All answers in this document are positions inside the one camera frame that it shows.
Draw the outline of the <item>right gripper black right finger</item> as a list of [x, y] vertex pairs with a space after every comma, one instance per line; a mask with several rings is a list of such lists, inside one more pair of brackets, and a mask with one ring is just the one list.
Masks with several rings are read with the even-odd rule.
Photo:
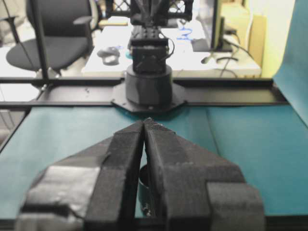
[[168, 231], [263, 231], [259, 191], [240, 167], [148, 118], [145, 148], [152, 205]]

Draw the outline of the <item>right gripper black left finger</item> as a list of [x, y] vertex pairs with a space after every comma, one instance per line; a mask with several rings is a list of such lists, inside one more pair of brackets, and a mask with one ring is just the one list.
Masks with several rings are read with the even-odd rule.
[[117, 231], [135, 215], [144, 140], [137, 121], [41, 171], [25, 195], [17, 231]]

